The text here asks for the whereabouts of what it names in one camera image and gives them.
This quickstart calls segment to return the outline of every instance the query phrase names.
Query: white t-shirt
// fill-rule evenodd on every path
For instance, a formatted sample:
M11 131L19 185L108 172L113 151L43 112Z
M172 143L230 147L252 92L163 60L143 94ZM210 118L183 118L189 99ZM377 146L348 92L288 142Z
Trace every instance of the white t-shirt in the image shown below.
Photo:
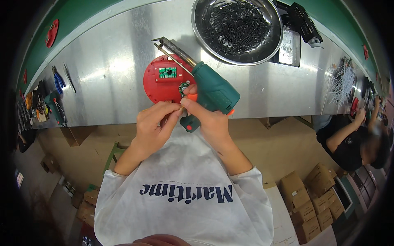
M196 245L270 245L272 208L262 175L228 176L199 129L179 125L129 176L107 170L95 211L100 243L170 234Z

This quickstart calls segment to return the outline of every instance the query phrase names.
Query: metal table surface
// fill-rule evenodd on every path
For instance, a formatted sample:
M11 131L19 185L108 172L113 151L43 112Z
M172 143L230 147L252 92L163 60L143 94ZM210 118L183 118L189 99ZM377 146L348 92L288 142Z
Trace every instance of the metal table surface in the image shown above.
M323 47L301 41L300 67L265 62L252 67L216 60L197 43L191 26L194 0L148 4L116 15L91 28L65 47L38 79L54 91L52 66L66 82L59 104L68 126L135 123L138 112L153 105L142 78L147 65L162 55L151 39L166 36L196 61L204 61L241 94L233 118L262 118L348 113L337 111L327 86L329 71L346 55L323 36ZM66 63L76 93L63 72ZM356 69L362 79L362 72ZM58 127L54 117L34 128Z

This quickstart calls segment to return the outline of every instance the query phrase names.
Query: blue-handled pliers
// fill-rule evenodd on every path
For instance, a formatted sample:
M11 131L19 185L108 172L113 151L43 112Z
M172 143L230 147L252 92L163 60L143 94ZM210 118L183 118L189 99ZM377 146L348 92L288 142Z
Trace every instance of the blue-handled pliers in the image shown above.
M52 67L53 77L55 79L55 87L59 94L63 94L62 88L66 87L66 83L64 83L63 79L60 77L56 67Z

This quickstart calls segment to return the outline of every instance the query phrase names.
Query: stainless steel bowl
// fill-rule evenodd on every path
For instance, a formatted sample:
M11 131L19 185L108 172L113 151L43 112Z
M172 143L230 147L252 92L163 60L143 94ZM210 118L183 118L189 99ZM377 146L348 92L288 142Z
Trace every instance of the stainless steel bowl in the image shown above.
M283 24L282 19L278 13L278 9L272 4L270 0L245 0L252 3L262 13L264 19L271 23L271 28L268 32L264 44L258 48L246 52L241 55L220 55L209 44L209 42L201 35L205 29L203 24L203 13L207 7L224 0L195 0L191 10L191 24L193 31L197 36L198 41L204 46L206 50L212 53L217 58L231 64L240 66L253 66L261 64L275 55L278 51L283 38Z

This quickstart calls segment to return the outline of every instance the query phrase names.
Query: green soldering iron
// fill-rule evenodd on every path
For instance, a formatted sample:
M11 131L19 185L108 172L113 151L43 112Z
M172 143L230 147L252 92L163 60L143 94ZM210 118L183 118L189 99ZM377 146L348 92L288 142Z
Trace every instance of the green soldering iron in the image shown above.
M223 79L217 72L204 62L197 63L183 50L178 48L170 40L165 37L160 39L153 39L152 41L159 41L160 45L154 44L161 52L173 58L168 54L163 46L167 47L172 53L179 56L189 66L193 68L190 72L176 59L173 61L181 66L186 72L194 77L197 84L197 103L209 111L220 110L225 115L230 115L234 112L233 107L240 99L241 95L234 89L230 83ZM188 132L194 132L200 125L200 121L194 115L182 117L180 124Z
M60 115L60 112L58 110L57 106L57 98L59 96L59 93L57 91L51 92L48 96L44 98L44 103L49 106L49 109L51 110L52 114L55 116L56 122L59 126L64 126L64 120L62 116Z

